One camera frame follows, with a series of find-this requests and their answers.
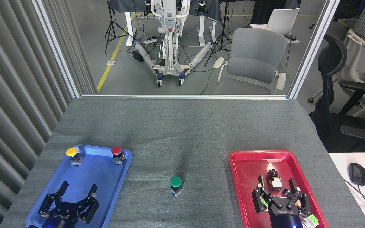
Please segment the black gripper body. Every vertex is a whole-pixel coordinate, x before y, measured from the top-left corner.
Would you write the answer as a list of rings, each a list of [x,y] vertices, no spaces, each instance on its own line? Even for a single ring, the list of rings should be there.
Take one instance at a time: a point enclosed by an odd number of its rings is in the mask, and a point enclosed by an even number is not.
[[[79,206],[79,203],[60,203],[49,211],[51,204],[42,204],[42,217],[47,217],[42,228],[74,228]]]
[[[285,206],[279,209],[274,204],[268,207],[272,228],[301,228],[300,211],[296,206],[287,209]]]

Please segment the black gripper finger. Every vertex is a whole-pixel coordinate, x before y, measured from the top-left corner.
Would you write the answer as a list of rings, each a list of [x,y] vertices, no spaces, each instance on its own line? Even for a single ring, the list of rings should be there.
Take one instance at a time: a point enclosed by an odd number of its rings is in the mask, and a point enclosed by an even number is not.
[[[69,218],[69,203],[62,200],[68,186],[68,182],[65,181],[58,190],[45,196],[38,212],[41,217],[49,217],[52,214],[54,218]]]
[[[280,209],[280,202],[278,198],[272,195],[265,188],[264,177],[260,175],[258,177],[258,185],[252,191],[252,199],[255,206],[256,213],[260,214],[268,209],[268,206],[275,205]]]
[[[282,191],[282,194],[290,200],[285,206],[286,209],[295,209],[295,211],[299,212],[300,216],[307,218],[312,214],[309,196],[301,192],[293,178],[289,179],[288,183],[290,189],[285,188]]]
[[[91,222],[99,207],[99,203],[96,198],[97,189],[97,185],[92,185],[87,197],[77,202],[78,220],[85,223]]]

